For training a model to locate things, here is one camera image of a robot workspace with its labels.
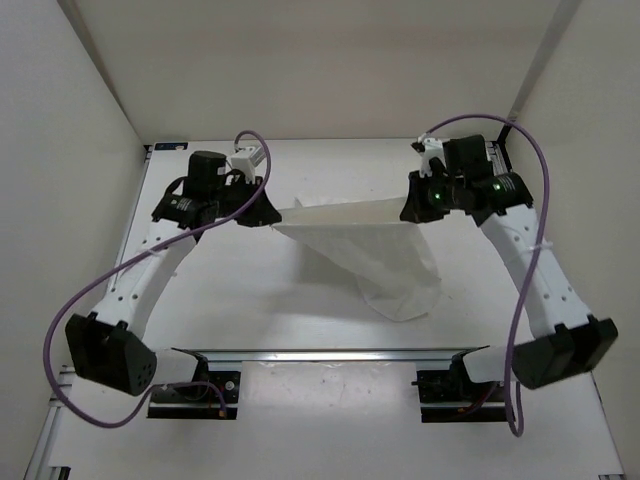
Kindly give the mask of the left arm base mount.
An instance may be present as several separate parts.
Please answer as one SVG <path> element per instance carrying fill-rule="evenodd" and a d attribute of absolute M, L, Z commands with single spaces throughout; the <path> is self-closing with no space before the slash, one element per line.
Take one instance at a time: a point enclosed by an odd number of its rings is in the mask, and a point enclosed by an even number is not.
<path fill-rule="evenodd" d="M 192 382 L 198 385 L 168 388 L 151 394 L 149 419 L 235 420 L 241 387 L 239 368 L 212 366 L 201 353 L 188 352 L 197 359 Z"/>

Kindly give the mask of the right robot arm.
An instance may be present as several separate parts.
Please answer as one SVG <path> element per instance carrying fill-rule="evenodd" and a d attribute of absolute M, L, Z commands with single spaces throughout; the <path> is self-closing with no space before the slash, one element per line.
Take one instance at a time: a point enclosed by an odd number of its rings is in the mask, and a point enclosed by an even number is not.
<path fill-rule="evenodd" d="M 572 288 L 523 179 L 494 171 L 481 135 L 437 140 L 423 134 L 412 147 L 421 166 L 409 174 L 401 220 L 431 223 L 455 210 L 470 216 L 503 261 L 533 336 L 463 353 L 460 368 L 449 375 L 452 393 L 470 400 L 500 380 L 534 390 L 592 371 L 618 330 L 611 319 L 596 318 Z"/>

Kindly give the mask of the white pleated skirt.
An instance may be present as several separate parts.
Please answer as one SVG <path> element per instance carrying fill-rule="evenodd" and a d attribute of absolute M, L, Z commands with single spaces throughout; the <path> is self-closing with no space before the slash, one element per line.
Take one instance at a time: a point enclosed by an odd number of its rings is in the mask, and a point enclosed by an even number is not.
<path fill-rule="evenodd" d="M 400 198 L 295 206 L 274 225 L 352 274 L 364 301 L 394 322 L 431 313 L 442 293 L 435 256 L 419 227 L 400 219 Z"/>

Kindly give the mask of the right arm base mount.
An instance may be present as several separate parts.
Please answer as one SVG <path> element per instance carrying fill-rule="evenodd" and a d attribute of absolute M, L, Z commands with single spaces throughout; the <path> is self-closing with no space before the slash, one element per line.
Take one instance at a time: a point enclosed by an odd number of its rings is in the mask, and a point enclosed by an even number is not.
<path fill-rule="evenodd" d="M 445 369 L 418 370 L 411 385 L 417 388 L 424 424 L 506 421 L 503 383 L 472 382 L 460 358 Z"/>

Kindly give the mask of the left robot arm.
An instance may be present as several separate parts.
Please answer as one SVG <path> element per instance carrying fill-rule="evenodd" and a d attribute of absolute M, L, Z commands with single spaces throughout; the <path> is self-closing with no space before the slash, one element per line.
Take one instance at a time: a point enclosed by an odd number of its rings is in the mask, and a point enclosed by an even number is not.
<path fill-rule="evenodd" d="M 142 394 L 156 374 L 156 352 L 143 336 L 149 317 L 182 260 L 202 237 L 202 227 L 231 217 L 261 227 L 282 220 L 269 201 L 256 167 L 260 146 L 232 154 L 195 151 L 185 176 L 172 181 L 151 214 L 140 262 L 118 274 L 112 288 L 86 315 L 74 314 L 65 335 L 78 376 L 132 396 Z"/>

